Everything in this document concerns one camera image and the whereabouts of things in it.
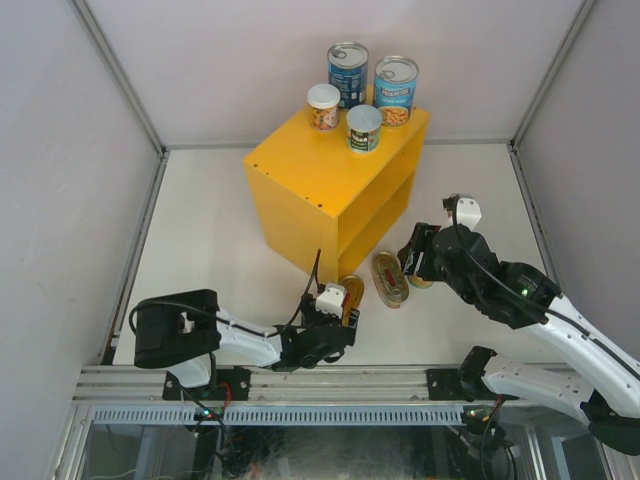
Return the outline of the gold oval fish tin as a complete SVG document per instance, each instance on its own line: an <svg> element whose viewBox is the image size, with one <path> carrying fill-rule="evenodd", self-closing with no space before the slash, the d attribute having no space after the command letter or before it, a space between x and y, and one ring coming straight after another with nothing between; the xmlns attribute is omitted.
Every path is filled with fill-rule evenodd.
<svg viewBox="0 0 640 480"><path fill-rule="evenodd" d="M376 291L389 308L400 308L409 297L409 286L397 258L388 251L376 253L371 262Z"/></svg>
<svg viewBox="0 0 640 480"><path fill-rule="evenodd" d="M343 301L342 323L347 325L351 311L357 310L360 306L365 291L364 282L356 275L347 275L339 281L339 284L346 290Z"/></svg>

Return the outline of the small green can white lid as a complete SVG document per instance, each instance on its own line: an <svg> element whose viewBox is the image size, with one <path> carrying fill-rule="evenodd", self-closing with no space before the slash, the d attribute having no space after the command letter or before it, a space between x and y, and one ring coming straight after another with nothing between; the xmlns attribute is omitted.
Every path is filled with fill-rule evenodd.
<svg viewBox="0 0 640 480"><path fill-rule="evenodd" d="M347 146L356 153L370 153L379 143L381 112L371 105L358 105L346 115Z"/></svg>

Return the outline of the light blue Progresso soup can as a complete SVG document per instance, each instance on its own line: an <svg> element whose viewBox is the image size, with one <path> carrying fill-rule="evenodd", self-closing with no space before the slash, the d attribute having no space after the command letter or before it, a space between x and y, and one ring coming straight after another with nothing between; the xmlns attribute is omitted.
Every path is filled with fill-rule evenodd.
<svg viewBox="0 0 640 480"><path fill-rule="evenodd" d="M375 67L373 106L382 125L398 127L408 122L419 75L417 63L404 56L386 56Z"/></svg>

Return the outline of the dark blue soup can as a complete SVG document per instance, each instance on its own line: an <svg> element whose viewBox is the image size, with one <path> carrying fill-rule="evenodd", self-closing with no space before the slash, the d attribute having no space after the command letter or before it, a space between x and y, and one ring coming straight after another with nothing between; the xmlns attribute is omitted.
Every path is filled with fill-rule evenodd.
<svg viewBox="0 0 640 480"><path fill-rule="evenodd" d="M365 101L368 60L368 49L357 42L341 42L329 48L328 80L340 92L340 109L349 110Z"/></svg>

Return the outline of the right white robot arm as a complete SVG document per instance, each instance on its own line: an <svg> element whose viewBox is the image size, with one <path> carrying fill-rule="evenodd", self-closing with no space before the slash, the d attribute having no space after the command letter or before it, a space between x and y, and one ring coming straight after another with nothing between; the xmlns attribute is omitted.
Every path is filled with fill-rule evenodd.
<svg viewBox="0 0 640 480"><path fill-rule="evenodd" d="M497 258L464 225L417 223L399 250L403 272L443 282L489 319L536 338L572 368L561 375L475 346L460 365L470 399L491 392L534 401L583 423L606 446L639 453L639 362L595 328L535 267Z"/></svg>

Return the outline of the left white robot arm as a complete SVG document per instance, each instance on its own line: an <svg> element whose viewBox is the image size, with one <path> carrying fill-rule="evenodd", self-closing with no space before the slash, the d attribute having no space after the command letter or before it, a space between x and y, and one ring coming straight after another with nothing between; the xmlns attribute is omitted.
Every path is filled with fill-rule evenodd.
<svg viewBox="0 0 640 480"><path fill-rule="evenodd" d="M295 315L299 325L259 327L222 309L208 289L145 299L128 318L134 366L166 370L196 399L206 400L219 387L217 351L235 352L255 367L293 372L334 363L355 345L359 301L346 287L329 283L316 296L303 294Z"/></svg>

